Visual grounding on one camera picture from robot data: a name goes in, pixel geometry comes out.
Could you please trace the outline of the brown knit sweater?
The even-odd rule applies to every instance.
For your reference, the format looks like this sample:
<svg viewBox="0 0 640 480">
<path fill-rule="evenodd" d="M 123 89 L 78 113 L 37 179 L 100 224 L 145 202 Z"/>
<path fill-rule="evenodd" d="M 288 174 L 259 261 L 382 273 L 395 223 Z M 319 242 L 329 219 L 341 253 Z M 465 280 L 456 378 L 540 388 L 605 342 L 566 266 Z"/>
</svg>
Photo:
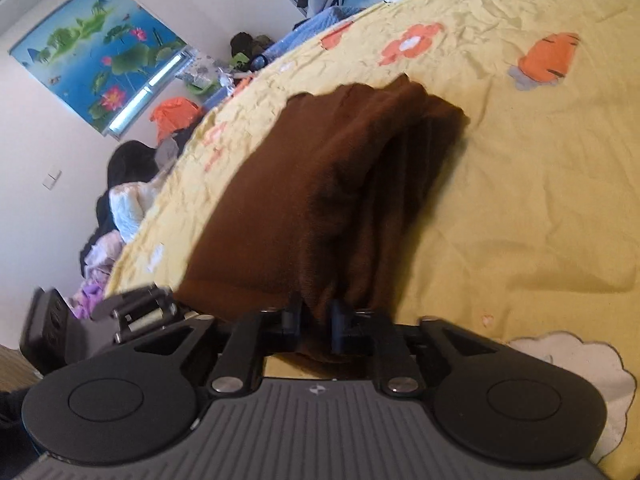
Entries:
<svg viewBox="0 0 640 480">
<path fill-rule="evenodd" d="M 292 96 L 224 190 L 175 297 L 227 322 L 303 301 L 317 333 L 300 353 L 343 363 L 333 309 L 390 310 L 410 229 L 465 123 L 404 75 Z"/>
</svg>

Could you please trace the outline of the white fluffy garment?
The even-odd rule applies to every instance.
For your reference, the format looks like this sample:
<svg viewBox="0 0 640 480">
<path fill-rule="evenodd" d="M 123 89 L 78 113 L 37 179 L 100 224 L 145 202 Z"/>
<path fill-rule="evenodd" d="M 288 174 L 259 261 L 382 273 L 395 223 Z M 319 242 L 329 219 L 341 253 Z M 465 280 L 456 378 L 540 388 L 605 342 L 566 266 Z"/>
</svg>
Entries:
<svg viewBox="0 0 640 480">
<path fill-rule="evenodd" d="M 160 194 L 170 170 L 165 168 L 149 182 L 116 185 L 108 192 L 112 217 L 120 237 L 129 244 L 136 237 L 146 213 Z"/>
</svg>

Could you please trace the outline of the yellow floral bed quilt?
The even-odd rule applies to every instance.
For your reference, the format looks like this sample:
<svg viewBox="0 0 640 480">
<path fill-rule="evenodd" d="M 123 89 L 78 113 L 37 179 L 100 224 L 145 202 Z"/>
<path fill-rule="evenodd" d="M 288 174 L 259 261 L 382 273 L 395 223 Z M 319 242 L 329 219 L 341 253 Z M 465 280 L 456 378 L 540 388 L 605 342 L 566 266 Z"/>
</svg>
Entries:
<svg viewBox="0 0 640 480">
<path fill-rule="evenodd" d="M 176 286 L 229 180 L 290 96 L 399 75 L 469 117 L 418 225 L 400 322 L 435 315 L 591 380 L 593 453 L 639 474 L 639 0 L 385 0 L 209 113 L 109 292 Z"/>
</svg>

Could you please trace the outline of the orange plastic bag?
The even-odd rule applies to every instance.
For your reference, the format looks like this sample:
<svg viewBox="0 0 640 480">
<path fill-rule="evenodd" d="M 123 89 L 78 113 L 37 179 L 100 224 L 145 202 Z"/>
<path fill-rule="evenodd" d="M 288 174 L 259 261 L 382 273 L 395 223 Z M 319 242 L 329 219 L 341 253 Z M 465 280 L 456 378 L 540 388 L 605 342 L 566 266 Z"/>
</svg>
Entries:
<svg viewBox="0 0 640 480">
<path fill-rule="evenodd" d="M 203 109 L 183 96 L 161 102 L 150 116 L 150 122 L 156 127 L 156 144 L 160 145 L 176 131 L 190 127 L 202 116 Z"/>
</svg>

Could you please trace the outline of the lotus picture window blind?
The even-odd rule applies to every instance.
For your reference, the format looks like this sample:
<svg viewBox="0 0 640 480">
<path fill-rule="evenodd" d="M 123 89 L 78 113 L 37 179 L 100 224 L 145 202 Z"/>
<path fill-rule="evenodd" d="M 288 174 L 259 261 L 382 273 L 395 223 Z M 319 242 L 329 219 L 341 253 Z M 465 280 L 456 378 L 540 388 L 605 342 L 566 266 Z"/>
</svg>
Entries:
<svg viewBox="0 0 640 480">
<path fill-rule="evenodd" d="M 191 59 L 136 0 L 68 0 L 9 50 L 90 127 L 119 138 Z"/>
</svg>

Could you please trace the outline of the blue quilted blanket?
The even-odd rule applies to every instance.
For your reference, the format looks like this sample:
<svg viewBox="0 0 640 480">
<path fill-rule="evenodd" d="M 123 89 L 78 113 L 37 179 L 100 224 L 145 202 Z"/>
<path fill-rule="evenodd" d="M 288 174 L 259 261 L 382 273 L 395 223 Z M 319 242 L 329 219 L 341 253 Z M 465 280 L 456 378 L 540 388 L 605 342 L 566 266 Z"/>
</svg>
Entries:
<svg viewBox="0 0 640 480">
<path fill-rule="evenodd" d="M 318 36 L 322 32 L 346 21 L 351 16 L 363 11 L 362 6 L 331 6 L 313 18 L 303 21 L 302 24 L 289 32 L 284 38 L 272 44 L 261 54 L 256 55 L 250 62 L 244 63 L 240 68 L 223 70 L 220 79 L 221 87 L 209 98 L 204 100 L 202 107 L 206 112 L 220 104 L 232 92 L 239 88 L 235 79 L 242 79 L 247 74 L 259 72 L 277 58 L 299 47 L 305 41 Z"/>
</svg>

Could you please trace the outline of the white wall switch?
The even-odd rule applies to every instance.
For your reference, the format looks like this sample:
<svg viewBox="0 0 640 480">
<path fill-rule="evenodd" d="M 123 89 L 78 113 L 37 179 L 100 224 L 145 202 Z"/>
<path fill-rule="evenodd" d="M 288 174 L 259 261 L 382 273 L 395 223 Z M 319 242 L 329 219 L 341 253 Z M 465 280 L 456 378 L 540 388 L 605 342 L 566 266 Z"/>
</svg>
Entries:
<svg viewBox="0 0 640 480">
<path fill-rule="evenodd" d="M 48 190 L 51 191 L 52 188 L 58 183 L 58 179 L 61 177 L 62 170 L 60 168 L 52 167 L 50 168 L 46 176 L 42 180 L 42 185 Z"/>
</svg>

